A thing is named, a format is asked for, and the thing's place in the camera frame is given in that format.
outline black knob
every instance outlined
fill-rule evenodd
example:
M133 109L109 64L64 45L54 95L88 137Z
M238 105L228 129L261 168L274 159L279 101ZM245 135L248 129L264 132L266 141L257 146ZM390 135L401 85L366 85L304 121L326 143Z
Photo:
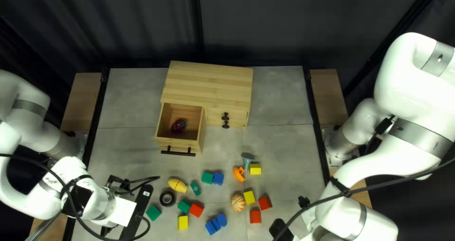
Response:
M228 123L227 121L224 122L224 125L222 125L221 127L223 127L224 129L228 129L230 126L228 126Z
M229 114L229 113L225 112L225 113L224 113L224 116L221 117L221 120L223 120L223 121L229 121L228 114Z

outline black drawer handle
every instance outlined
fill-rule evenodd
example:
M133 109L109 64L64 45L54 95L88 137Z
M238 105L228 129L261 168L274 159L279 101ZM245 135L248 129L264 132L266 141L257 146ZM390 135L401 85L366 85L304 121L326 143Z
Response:
M170 145L168 145L168 150L162 150L161 154L190 156L190 157L195 157L196 156L196 153L191 153L191 147L188 147L188 152L180 152L180 151L171 151L171 146Z
M222 125L221 127L223 127L224 129L229 129L230 126L228 126L228 123L227 121L224 122L224 125Z
M224 116L221 117L221 120L223 120L223 121L229 121L228 114L229 114L229 113L225 112L225 113L224 113Z

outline tile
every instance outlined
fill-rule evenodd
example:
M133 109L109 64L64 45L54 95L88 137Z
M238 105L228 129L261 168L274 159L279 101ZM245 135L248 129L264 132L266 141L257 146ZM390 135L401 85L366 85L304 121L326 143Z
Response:
M273 237L268 232L268 229L272 225L273 221L277 218L281 218L284 222L287 222L297 211L300 210L300 207L297 201L293 202L273 202L273 208L261 211L261 221L262 223L250 224L250 214L251 209L259 207L259 204L251 204L246 208L247 214L247 232L248 232L248 241L272 241ZM303 238L308 234L304 221L302 217L295 219L293 224L289 227L290 231L297 235L299 238Z
M309 123L313 120L302 67L253 67L248 125Z
M130 180L148 176L160 176L152 182L154 192L151 199L158 201L160 194L168 188L168 179L182 180L188 186L196 181L202 194L198 197L189 187L177 193L177 200L185 197L202 202L229 202L235 192L243 191L244 184L232 174L235 165L241 165L241 130L207 127L203 153L196 157L163 155L155 143L155 127L144 128L100 128L88 168L99 185L105 185L109 175ZM204 171L225 175L223 185L201 182Z
M99 128L156 127L167 68L113 68Z
M256 198L315 201L324 189L312 125L249 126L242 131L242 151L261 164L261 175L245 173L245 190Z
M204 211L200 218L193 215L188 215L188 229L177 230L177 219L181 215L177 206L161 207L162 215L156 220L151 222L149 233L141 240L162 240L162 241L246 241L247 240L247 226L246 215L244 211L235 212L231 209L230 203L205 203ZM217 214L222 212L227 218L227 226L221 228L217 233L210 236L205 228L205 224L215 218ZM91 222L86 222L97 233L100 232L101 227L98 227ZM146 223L141 223L137 235L146 229ZM122 232L122 227L117 227L110 234L108 238L117 239ZM74 228L72 241L97 241L98 239L92 237L86 232L79 223L76 223Z

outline black tape roll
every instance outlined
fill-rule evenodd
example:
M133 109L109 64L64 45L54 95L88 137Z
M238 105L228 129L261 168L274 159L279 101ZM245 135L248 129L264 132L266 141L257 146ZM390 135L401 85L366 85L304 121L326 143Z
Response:
M161 193L160 204L165 207L171 207L175 204L175 195L172 191L165 191Z

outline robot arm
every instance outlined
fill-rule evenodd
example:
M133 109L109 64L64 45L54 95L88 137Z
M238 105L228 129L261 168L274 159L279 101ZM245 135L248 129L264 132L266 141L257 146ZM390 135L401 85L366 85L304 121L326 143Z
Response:
M52 170L69 183L88 174L86 166L78 159L83 149L76 139L43 122L49 103L49 97L42 91L20 77L0 70L0 153L12 155L18 145L45 152L59 160ZM61 194L63 186L50 173L27 195L15 190L6 175L9 160L9 157L0 157L0 200L3 203L42 220L65 209L67 194ZM70 191L74 188L87 194L82 219L106 227L128 225L136 203L116 196L91 178L79 180Z
M340 183L351 188L369 176L408 176L439 165L455 140L455 105L447 103L455 94L453 54L453 47L416 33L395 40L381 65L374 101L363 101L343 127L329 137L327 152L334 158L346 155L355 149L346 145L355 147L368 141L372 125L384 115L393 114L398 119L374 153L338 170L334 177ZM339 193L329 183L321 198ZM335 199L316 206L313 212L316 226L331 232L319 240L397 238L398 228L393 221L353 199Z

